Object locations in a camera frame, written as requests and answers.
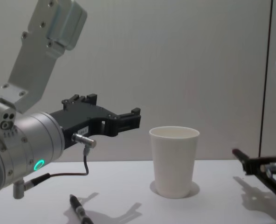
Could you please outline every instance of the tabletop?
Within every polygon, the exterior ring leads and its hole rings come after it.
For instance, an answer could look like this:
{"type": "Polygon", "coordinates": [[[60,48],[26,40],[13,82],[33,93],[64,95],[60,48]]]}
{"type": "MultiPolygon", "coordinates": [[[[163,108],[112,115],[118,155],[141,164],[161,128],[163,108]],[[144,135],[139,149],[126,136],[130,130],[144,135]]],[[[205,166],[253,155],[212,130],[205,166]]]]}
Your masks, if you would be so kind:
{"type": "MultiPolygon", "coordinates": [[[[152,161],[89,162],[88,176],[53,177],[15,200],[0,191],[0,224],[79,224],[69,195],[80,198],[94,224],[276,224],[276,196],[239,161],[196,161],[183,199],[156,193],[152,161]]],[[[83,163],[52,163],[46,172],[81,172],[83,163]]]]}

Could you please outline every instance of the black pen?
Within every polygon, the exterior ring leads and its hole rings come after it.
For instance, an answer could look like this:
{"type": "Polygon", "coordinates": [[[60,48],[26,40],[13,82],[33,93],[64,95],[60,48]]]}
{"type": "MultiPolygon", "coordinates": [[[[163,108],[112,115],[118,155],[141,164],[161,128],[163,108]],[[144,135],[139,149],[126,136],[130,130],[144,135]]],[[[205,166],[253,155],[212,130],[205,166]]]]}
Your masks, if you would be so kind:
{"type": "Polygon", "coordinates": [[[92,220],[85,214],[85,210],[81,203],[78,201],[77,197],[74,195],[69,196],[69,202],[77,216],[79,217],[81,224],[93,224],[92,220]]]}

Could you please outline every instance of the cup rim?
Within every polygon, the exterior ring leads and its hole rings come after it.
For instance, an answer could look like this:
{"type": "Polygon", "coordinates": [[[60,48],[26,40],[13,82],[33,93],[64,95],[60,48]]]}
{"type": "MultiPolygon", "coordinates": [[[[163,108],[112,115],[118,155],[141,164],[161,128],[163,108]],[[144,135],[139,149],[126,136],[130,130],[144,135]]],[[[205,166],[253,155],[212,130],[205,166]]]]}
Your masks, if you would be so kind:
{"type": "Polygon", "coordinates": [[[196,129],[193,129],[193,128],[190,128],[190,127],[182,127],[182,126],[161,126],[161,127],[154,127],[152,128],[150,131],[149,131],[149,134],[151,136],[154,136],[154,137],[158,137],[158,138],[163,138],[163,139],[191,139],[191,138],[196,138],[200,135],[200,132],[197,131],[196,129]],[[152,131],[156,130],[156,129],[161,129],[161,128],[180,128],[180,129],[186,129],[186,130],[191,130],[191,131],[194,131],[196,132],[196,135],[195,136],[192,136],[192,137],[166,137],[166,136],[161,136],[161,135],[157,135],[157,134],[154,134],[152,133],[152,131]]]}

